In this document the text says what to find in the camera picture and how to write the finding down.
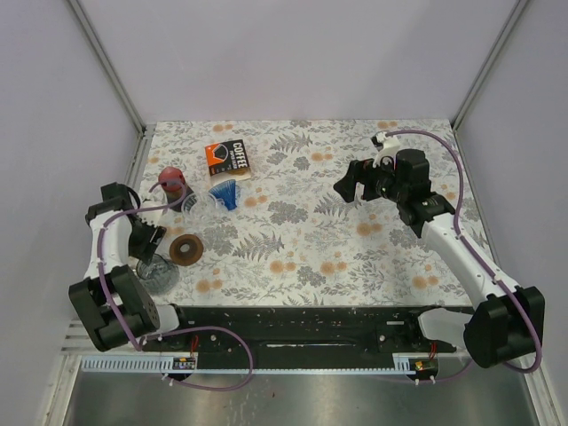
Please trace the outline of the grey glass coffee server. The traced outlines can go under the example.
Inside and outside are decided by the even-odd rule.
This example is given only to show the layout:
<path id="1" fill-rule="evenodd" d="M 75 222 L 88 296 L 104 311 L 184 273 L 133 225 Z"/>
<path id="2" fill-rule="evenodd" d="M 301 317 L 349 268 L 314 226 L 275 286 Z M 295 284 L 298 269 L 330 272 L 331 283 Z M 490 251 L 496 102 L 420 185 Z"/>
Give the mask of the grey glass coffee server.
<path id="1" fill-rule="evenodd" d="M 157 254 L 154 254 L 148 262 L 138 261 L 136 274 L 151 296 L 168 293 L 177 285 L 179 279 L 178 266 Z"/>

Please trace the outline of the round wooden dripper base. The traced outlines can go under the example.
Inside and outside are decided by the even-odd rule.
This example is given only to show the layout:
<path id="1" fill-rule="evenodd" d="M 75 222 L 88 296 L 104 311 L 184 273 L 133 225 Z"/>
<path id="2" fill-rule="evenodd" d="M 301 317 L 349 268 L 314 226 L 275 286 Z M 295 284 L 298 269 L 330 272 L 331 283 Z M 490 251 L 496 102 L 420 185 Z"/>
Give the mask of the round wooden dripper base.
<path id="1" fill-rule="evenodd" d="M 184 234 L 178 236 L 170 244 L 170 259 L 174 264 L 180 266 L 190 266 L 198 262 L 204 252 L 201 239 L 195 234 Z"/>

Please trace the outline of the blue ribbed cone dripper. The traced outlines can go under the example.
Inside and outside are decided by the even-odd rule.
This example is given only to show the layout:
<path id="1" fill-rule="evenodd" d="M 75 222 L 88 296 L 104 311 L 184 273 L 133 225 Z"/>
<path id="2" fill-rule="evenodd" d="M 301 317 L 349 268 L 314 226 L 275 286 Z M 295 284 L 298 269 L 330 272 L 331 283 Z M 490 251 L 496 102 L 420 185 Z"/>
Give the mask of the blue ribbed cone dripper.
<path id="1" fill-rule="evenodd" d="M 229 210 L 235 210 L 238 207 L 238 197 L 240 189 L 235 179 L 228 179 L 209 189 L 209 193 L 218 201 L 221 201 Z"/>

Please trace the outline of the coffee filter paper box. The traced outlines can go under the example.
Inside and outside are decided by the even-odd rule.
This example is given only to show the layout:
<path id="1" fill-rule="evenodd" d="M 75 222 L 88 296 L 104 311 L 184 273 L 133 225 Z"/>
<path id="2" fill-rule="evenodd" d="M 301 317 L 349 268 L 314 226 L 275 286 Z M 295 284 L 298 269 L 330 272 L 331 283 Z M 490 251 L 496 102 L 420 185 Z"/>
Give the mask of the coffee filter paper box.
<path id="1" fill-rule="evenodd" d="M 252 178 L 249 156 L 242 139 L 208 145 L 204 148 L 211 185 Z"/>

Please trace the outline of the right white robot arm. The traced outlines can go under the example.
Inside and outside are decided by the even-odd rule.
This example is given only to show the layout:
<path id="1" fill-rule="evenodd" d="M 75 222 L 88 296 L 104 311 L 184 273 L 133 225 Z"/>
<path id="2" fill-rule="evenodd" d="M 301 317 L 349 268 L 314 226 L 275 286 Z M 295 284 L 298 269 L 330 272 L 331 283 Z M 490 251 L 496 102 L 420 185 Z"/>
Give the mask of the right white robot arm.
<path id="1" fill-rule="evenodd" d="M 466 291 L 474 309 L 467 315 L 431 308 L 404 329 L 406 345 L 424 351 L 435 341 L 465 349 L 482 368 L 506 364 L 530 374 L 542 362 L 545 300 L 535 287 L 522 288 L 480 253 L 459 227 L 457 210 L 431 189 L 425 153 L 403 149 L 392 158 L 350 162 L 333 186 L 347 203 L 384 198 L 396 204 L 402 222 L 434 250 Z"/>

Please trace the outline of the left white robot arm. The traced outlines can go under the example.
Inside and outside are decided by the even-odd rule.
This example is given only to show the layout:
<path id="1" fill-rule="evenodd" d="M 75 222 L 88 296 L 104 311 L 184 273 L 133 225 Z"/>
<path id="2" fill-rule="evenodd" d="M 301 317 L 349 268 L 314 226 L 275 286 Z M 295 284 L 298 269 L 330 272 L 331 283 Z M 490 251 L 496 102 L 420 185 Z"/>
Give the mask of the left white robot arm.
<path id="1" fill-rule="evenodd" d="M 129 266 L 133 257 L 149 263 L 165 228 L 148 223 L 143 213 L 172 209 L 145 205 L 129 186 L 111 183 L 100 188 L 102 201 L 91 205 L 85 221 L 91 229 L 91 259 L 83 279 L 68 289 L 68 297 L 94 347 L 110 351 L 127 343 L 138 351 L 147 335 L 161 335 L 174 351 L 193 339 L 192 329 L 181 321 L 174 304 L 157 305 Z"/>

